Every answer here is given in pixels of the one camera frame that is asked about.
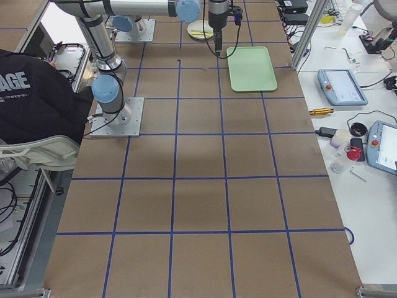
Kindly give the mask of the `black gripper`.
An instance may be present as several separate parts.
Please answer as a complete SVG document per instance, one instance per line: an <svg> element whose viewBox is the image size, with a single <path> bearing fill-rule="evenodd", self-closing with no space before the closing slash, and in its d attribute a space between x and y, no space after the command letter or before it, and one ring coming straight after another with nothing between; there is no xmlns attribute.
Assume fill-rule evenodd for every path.
<svg viewBox="0 0 397 298"><path fill-rule="evenodd" d="M223 45L222 28L226 26L229 11L227 0L209 0L208 2L208 24L213 29L216 56L221 55Z"/></svg>

